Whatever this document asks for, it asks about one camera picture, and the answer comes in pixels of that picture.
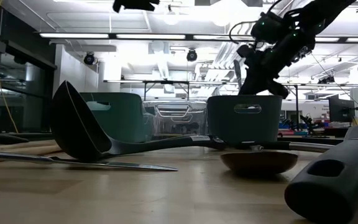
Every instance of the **camera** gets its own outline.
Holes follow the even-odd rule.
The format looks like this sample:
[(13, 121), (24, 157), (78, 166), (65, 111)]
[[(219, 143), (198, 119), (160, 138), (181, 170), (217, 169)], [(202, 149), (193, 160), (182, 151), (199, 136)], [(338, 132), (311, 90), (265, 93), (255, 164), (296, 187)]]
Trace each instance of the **camera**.
[(187, 61), (188, 62), (194, 62), (195, 60), (197, 60), (197, 53), (195, 49), (190, 49), (189, 52), (187, 53)]
[(94, 56), (94, 52), (86, 53), (84, 63), (87, 65), (94, 65), (98, 62), (98, 59)]
[(330, 83), (335, 83), (335, 78), (332, 75), (329, 75), (328, 77), (325, 78), (320, 78), (317, 84), (330, 84)]
[(14, 57), (13, 61), (15, 61), (15, 63), (18, 63), (19, 65), (25, 65), (27, 63), (26, 60), (20, 58), (20, 57)]

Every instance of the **security camera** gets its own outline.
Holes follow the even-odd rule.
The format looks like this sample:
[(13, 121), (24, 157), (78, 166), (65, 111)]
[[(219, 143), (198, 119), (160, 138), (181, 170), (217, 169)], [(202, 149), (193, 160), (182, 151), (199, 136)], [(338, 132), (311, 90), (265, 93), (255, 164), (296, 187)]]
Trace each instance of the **security camera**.
[(25, 65), (27, 63), (26, 60), (24, 60), (23, 58), (20, 57), (14, 57), (13, 61), (15, 61), (16, 63), (18, 63), (19, 65)]
[(189, 52), (187, 53), (187, 61), (188, 62), (194, 62), (195, 60), (197, 60), (197, 53), (195, 49), (190, 49)]
[(98, 59), (94, 56), (94, 52), (86, 53), (84, 63), (87, 65), (94, 65), (98, 62)]

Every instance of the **metal knife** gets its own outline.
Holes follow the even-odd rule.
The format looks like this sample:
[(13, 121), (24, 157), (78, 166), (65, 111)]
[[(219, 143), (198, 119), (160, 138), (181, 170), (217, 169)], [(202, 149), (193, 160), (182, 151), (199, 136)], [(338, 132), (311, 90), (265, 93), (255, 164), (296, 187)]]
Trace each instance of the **metal knife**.
[(24, 155), (16, 153), (0, 152), (0, 159), (5, 161), (17, 161), (17, 162), (32, 162), (36, 164), (68, 164), (74, 166), (88, 166), (88, 167), (120, 167), (120, 168), (131, 168), (131, 169), (145, 169), (145, 170), (159, 170), (159, 171), (178, 171), (176, 168), (155, 166), (147, 164), (135, 164), (128, 162), (80, 162), (75, 159), (61, 159), (59, 157), (47, 157), (47, 156), (35, 156), (35, 155)]

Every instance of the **glass window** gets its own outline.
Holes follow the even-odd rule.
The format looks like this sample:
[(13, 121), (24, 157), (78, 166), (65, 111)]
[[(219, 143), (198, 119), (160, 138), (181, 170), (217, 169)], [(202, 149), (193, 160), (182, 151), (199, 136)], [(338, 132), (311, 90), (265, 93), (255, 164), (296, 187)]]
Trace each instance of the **glass window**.
[[(302, 111), (299, 111), (299, 117), (298, 117), (299, 121), (302, 123), (300, 115), (302, 115)], [(296, 122), (296, 111), (287, 111), (287, 119)]]
[[(2, 89), (12, 118), (20, 132), (39, 132), (41, 130), (43, 103), (42, 98)], [(14, 132), (14, 126), (5, 107), (0, 90), (0, 127)]]
[(1, 55), (2, 84), (23, 89), (29, 93), (45, 94), (45, 70), (10, 54)]
[(285, 117), (285, 111), (280, 111), (280, 121), (285, 121), (286, 117)]

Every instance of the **table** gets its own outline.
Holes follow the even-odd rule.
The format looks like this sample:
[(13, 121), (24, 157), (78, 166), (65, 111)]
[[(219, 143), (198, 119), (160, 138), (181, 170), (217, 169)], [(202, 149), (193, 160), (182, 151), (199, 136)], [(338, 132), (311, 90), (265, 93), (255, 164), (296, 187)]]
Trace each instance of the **table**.
[(318, 154), (294, 152), (300, 160), (292, 170), (249, 180), (229, 171), (219, 159), (222, 153), (187, 147), (112, 159), (178, 172), (0, 162), (0, 224), (309, 223), (286, 206), (283, 192)]

